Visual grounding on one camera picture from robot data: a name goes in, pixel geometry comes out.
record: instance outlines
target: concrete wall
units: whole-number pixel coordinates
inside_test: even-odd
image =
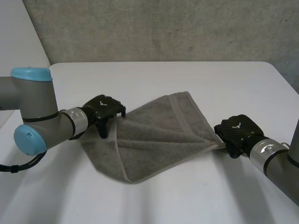
[[[49,67],[22,0],[0,1],[0,33],[0,77],[14,67]],[[12,113],[0,111],[0,128]]]
[[[298,0],[23,0],[51,63],[267,61],[299,91]]]

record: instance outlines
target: black cable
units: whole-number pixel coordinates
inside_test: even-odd
[[[29,169],[36,164],[46,155],[47,151],[44,153],[41,153],[34,157],[31,161],[23,164],[23,165],[13,165],[13,166],[4,166],[0,165],[0,172],[11,172],[11,173],[18,173],[19,171]]]

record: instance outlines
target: gray arm segment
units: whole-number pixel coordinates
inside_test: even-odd
[[[296,126],[296,130],[291,142],[290,150],[289,150],[289,156],[299,163],[299,121]]]
[[[299,166],[290,160],[291,156],[297,159],[298,155],[298,125],[289,150],[272,139],[265,139],[252,148],[250,160],[299,206]]]
[[[28,155],[43,153],[88,127],[81,109],[58,112],[52,81],[0,77],[0,110],[17,109],[24,124],[16,129],[14,140]]]

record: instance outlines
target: gray wall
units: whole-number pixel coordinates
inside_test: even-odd
[[[299,91],[299,0],[23,0],[51,63],[266,61]]]

